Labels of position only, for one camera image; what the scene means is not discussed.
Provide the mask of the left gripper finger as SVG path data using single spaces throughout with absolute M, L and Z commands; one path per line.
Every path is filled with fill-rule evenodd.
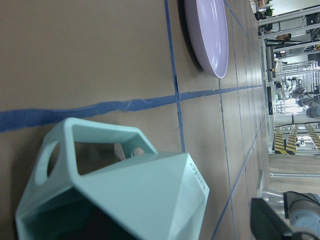
M 250 230 L 257 240 L 316 240 L 317 235 L 306 230 L 293 230 L 262 198 L 250 201 Z

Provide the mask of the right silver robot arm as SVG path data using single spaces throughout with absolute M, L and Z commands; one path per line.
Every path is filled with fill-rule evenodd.
M 297 191 L 276 191 L 265 188 L 262 198 L 294 232 L 320 237 L 320 195 Z

